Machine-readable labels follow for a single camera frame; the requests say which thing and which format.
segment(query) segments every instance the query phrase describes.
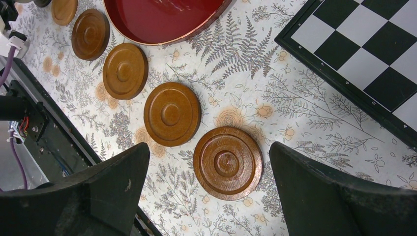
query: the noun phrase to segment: black square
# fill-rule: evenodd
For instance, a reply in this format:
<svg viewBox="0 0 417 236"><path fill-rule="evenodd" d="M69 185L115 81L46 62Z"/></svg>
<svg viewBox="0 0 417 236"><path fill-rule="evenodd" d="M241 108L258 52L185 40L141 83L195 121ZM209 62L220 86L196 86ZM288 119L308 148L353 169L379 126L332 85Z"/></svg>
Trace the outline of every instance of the black square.
<svg viewBox="0 0 417 236"><path fill-rule="evenodd" d="M326 0L313 15L336 29L357 6L354 0Z"/></svg>
<svg viewBox="0 0 417 236"><path fill-rule="evenodd" d="M388 110L394 111L413 96L417 91L417 85L388 67L364 91Z"/></svg>
<svg viewBox="0 0 417 236"><path fill-rule="evenodd" d="M416 41L417 38L412 34L388 21L363 45L363 48L391 65Z"/></svg>
<svg viewBox="0 0 417 236"><path fill-rule="evenodd" d="M335 31L314 54L333 67L333 69L338 70L359 48L359 45Z"/></svg>
<svg viewBox="0 0 417 236"><path fill-rule="evenodd" d="M378 15L389 20L399 11L408 0L365 0L362 5Z"/></svg>

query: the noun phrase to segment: tablecloth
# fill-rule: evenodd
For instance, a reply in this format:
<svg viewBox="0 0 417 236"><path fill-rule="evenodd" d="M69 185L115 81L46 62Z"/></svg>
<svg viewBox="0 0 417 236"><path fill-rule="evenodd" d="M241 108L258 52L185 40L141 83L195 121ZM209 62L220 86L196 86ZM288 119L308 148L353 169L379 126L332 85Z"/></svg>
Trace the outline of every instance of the tablecloth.
<svg viewBox="0 0 417 236"><path fill-rule="evenodd" d="M140 46L149 62L148 82L128 101L108 95L102 71L108 53L129 40L111 26L99 59L84 61L72 51L77 16L89 8L105 12L102 0L79 0L76 17L65 27L53 22L51 5L17 4L19 17L12 25L31 40L23 61L101 159L139 142L149 145L139 206L163 235L278 236L288 231L268 156L272 142L359 178L417 189L417 154L274 43L304 3L233 0L209 29L190 40ZM197 134L179 147L157 144L144 127L146 98L168 81L190 87L202 107ZM248 132L263 153L258 187L237 201L209 195L192 169L198 140L221 126Z"/></svg>

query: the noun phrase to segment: orange flower print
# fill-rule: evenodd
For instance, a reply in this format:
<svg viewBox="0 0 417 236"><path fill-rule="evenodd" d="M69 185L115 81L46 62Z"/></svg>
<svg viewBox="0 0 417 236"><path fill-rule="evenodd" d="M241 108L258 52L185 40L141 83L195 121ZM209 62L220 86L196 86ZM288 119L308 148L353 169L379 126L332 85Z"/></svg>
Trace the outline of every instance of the orange flower print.
<svg viewBox="0 0 417 236"><path fill-rule="evenodd" d="M63 52L60 52L59 54L58 54L58 59L59 60L62 60L64 58L64 53Z"/></svg>
<svg viewBox="0 0 417 236"><path fill-rule="evenodd" d="M203 198L201 199L201 201L202 201L204 204L206 204L206 203L210 202L210 198L209 198L207 195L202 196L202 197L203 197Z"/></svg>
<svg viewBox="0 0 417 236"><path fill-rule="evenodd" d="M264 140L264 134L261 129L258 129L256 127L250 126L244 128L244 130L252 136L252 138L257 142L260 143L262 140Z"/></svg>
<svg viewBox="0 0 417 236"><path fill-rule="evenodd" d="M243 204L246 206L246 207L250 207L252 204L253 204L253 199L252 198L246 198L245 200L243 200Z"/></svg>
<svg viewBox="0 0 417 236"><path fill-rule="evenodd" d="M119 106L119 101L113 97L109 97L107 103L109 104L109 107L112 110L116 109Z"/></svg>
<svg viewBox="0 0 417 236"><path fill-rule="evenodd" d="M152 153L154 156L161 158L165 156L165 154L167 153L167 150L165 149L164 146L155 143L152 145Z"/></svg>
<svg viewBox="0 0 417 236"><path fill-rule="evenodd" d="M214 99L214 96L216 95L216 91L214 91L213 94L209 93L208 94L210 97L208 97L208 102L210 103L210 105L217 107L220 106L219 102L223 101L222 99Z"/></svg>
<svg viewBox="0 0 417 236"><path fill-rule="evenodd" d="M285 130L285 140L289 141L293 138L295 134L295 131L292 129L292 127L287 127L287 130Z"/></svg>
<svg viewBox="0 0 417 236"><path fill-rule="evenodd" d="M151 139L145 127L139 128L135 133L135 141L139 143L150 143Z"/></svg>
<svg viewBox="0 0 417 236"><path fill-rule="evenodd" d="M172 62L177 61L179 58L179 51L175 48L174 53L172 54Z"/></svg>
<svg viewBox="0 0 417 236"><path fill-rule="evenodd" d="M231 126L241 128L243 126L243 118L240 113L235 110L225 110L220 113L216 122L217 127Z"/></svg>
<svg viewBox="0 0 417 236"><path fill-rule="evenodd" d="M104 87L104 83L99 83L95 89L95 97L100 101L104 101L106 100L107 96L109 96L109 94Z"/></svg>
<svg viewBox="0 0 417 236"><path fill-rule="evenodd" d="M52 74L55 77L58 77L58 75L60 75L60 72L61 72L60 65L54 65L54 67L52 68Z"/></svg>
<svg viewBox="0 0 417 236"><path fill-rule="evenodd" d="M147 56L148 62L151 62L152 61L152 57L153 57L153 55L151 55L150 52L149 52L148 53L148 56Z"/></svg>
<svg viewBox="0 0 417 236"><path fill-rule="evenodd" d="M43 60L42 67L43 67L43 71L49 73L51 71L51 69L52 69L52 58L51 57L46 57Z"/></svg>
<svg viewBox="0 0 417 236"><path fill-rule="evenodd" d="M285 57L287 56L287 52L285 52L285 51L281 51L280 53L279 53L279 60L280 61L283 61L284 59L285 59Z"/></svg>
<svg viewBox="0 0 417 236"><path fill-rule="evenodd" d="M273 109L270 106L261 106L260 108L256 109L256 115L262 118L268 118L272 116Z"/></svg>
<svg viewBox="0 0 417 236"><path fill-rule="evenodd" d="M408 184L412 189L417 189L417 181L411 180Z"/></svg>
<svg viewBox="0 0 417 236"><path fill-rule="evenodd" d="M253 218L255 218L255 222L259 220L259 221L265 223L265 225L268 225L269 220L267 220L265 218L264 214L261 214L261 215L254 214L254 215L251 215L251 216L253 216Z"/></svg>
<svg viewBox="0 0 417 236"><path fill-rule="evenodd" d="M19 13L19 15L22 14L22 12L23 12L23 5L20 4L20 3L15 3L14 6L15 6L17 12Z"/></svg>

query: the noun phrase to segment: red wire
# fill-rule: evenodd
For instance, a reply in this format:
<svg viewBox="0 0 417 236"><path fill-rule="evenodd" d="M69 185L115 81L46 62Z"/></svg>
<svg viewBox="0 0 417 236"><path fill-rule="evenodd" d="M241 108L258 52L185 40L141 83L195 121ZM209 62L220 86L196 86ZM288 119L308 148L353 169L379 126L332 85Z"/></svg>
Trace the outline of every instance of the red wire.
<svg viewBox="0 0 417 236"><path fill-rule="evenodd" d="M23 131L26 131L26 129L28 128L28 126L29 126L29 117L26 117L26 126L23 129Z"/></svg>
<svg viewBox="0 0 417 236"><path fill-rule="evenodd" d="M22 121L22 123L21 123L21 124L20 124L20 126L19 126L19 134L20 134L20 131L22 130L23 123L25 123L26 118L27 118L27 117L24 117L24 118L23 118L23 121Z"/></svg>

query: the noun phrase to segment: cable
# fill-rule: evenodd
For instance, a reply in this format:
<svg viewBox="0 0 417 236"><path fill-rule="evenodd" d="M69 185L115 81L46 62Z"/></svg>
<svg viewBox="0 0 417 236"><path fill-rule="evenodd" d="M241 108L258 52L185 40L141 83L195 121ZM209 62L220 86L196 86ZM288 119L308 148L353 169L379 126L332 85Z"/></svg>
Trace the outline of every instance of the cable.
<svg viewBox="0 0 417 236"><path fill-rule="evenodd" d="M19 135L20 135L20 136L22 136L23 138L26 138L26 135L25 135L25 134L22 134L22 127L23 127L23 124L25 123L26 118L28 118L28 117L24 117L24 118L23 118L23 121L22 121L22 123L19 125L19 129L18 129Z"/></svg>
<svg viewBox="0 0 417 236"><path fill-rule="evenodd" d="M63 171L66 171L69 174L73 174L74 171L72 170L72 168L68 165L68 163L59 155L53 155L55 160L58 162L58 164L61 166Z"/></svg>
<svg viewBox="0 0 417 236"><path fill-rule="evenodd" d="M10 132L10 147L12 149L14 157L16 158L17 164L19 165L20 172L22 173L23 184L25 186L25 189L28 189L28 180L26 179L25 170L23 169L22 163L20 162L20 159L16 153L16 149L14 148L14 140L13 140L14 131L13 129L10 129L9 132Z"/></svg>
<svg viewBox="0 0 417 236"><path fill-rule="evenodd" d="M28 128L28 126L29 126L29 117L26 117L26 126L25 126L25 128L23 129L23 132L25 132L25 131L26 131L26 129Z"/></svg>
<svg viewBox="0 0 417 236"><path fill-rule="evenodd" d="M64 166L62 163L60 163L60 161L58 161L58 160L57 160L57 162L58 162L58 164L61 166L62 171L64 171L64 173L65 173L65 177L69 176L69 173L68 173L68 171L66 170L65 166Z"/></svg>
<svg viewBox="0 0 417 236"><path fill-rule="evenodd" d="M10 69L12 68L14 53L16 48L14 46L10 46L9 56L7 57L6 67L4 68L3 74L0 77L0 86L6 82L7 77L9 76Z"/></svg>

